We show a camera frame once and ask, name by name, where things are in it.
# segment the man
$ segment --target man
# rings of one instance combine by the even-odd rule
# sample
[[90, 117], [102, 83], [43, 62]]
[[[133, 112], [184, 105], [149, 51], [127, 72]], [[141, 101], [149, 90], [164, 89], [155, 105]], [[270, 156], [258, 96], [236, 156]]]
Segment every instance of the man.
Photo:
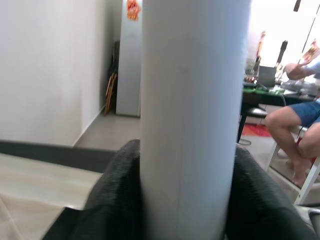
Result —
[[[320, 73], [320, 56], [310, 63], [290, 63], [285, 66], [284, 71], [291, 80]], [[306, 170], [311, 166], [311, 159], [320, 156], [320, 98], [314, 102], [283, 107], [269, 114], [265, 121], [274, 140], [292, 161], [294, 184], [302, 186], [306, 180]], [[298, 125], [308, 127], [308, 130], [297, 145], [290, 128]]]

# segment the blue shorts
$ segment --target blue shorts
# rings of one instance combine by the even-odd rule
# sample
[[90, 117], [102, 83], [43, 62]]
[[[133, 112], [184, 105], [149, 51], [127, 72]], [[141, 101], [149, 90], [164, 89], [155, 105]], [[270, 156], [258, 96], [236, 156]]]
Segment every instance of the blue shorts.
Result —
[[301, 119], [302, 126], [310, 127], [314, 123], [320, 123], [320, 103], [316, 101], [303, 102], [290, 105]]

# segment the red sticker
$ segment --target red sticker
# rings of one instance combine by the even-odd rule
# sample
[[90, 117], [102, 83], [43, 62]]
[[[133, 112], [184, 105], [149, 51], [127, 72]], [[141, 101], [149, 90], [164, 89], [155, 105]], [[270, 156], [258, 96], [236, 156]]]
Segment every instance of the red sticker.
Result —
[[127, 17], [129, 20], [138, 21], [139, 13], [141, 12], [141, 7], [137, 3], [137, 0], [127, 0]]

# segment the white pillar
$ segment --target white pillar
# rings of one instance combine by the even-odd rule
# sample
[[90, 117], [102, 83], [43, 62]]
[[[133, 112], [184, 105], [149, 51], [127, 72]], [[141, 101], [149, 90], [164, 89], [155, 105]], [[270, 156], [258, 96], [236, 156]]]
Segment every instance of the white pillar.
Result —
[[250, 0], [144, 0], [141, 183], [151, 240], [224, 234]]

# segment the black floor strip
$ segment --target black floor strip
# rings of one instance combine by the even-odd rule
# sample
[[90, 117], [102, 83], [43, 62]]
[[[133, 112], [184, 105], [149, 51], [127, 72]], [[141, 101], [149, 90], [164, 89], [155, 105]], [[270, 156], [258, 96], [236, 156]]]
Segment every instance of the black floor strip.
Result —
[[103, 173], [116, 152], [0, 141], [0, 153]]

